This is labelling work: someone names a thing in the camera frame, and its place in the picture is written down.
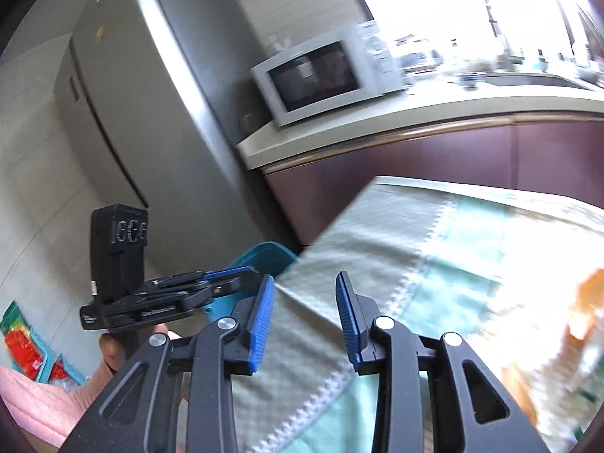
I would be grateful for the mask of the pink sleeve left forearm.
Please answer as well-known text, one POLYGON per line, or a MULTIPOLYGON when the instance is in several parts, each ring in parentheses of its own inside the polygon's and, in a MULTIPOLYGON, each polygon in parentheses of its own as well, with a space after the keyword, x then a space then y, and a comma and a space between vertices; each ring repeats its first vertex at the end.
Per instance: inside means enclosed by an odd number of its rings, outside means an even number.
POLYGON ((113 377, 101 363, 89 381, 67 391, 2 367, 1 398, 19 427, 59 448, 113 377))

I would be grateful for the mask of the person's left hand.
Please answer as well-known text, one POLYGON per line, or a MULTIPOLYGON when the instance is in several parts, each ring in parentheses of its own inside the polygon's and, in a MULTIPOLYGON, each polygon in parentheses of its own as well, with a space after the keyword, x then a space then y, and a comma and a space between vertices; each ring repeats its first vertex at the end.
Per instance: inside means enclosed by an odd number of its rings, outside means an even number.
MULTIPOLYGON (((166 324, 161 323, 135 332, 140 339, 144 337, 148 339, 153 333, 165 333, 168 336, 170 330, 166 324)), ((98 345, 105 365, 108 366, 112 374, 116 374, 127 361, 123 345, 117 340, 116 336, 110 333, 103 333, 99 338, 98 345)))

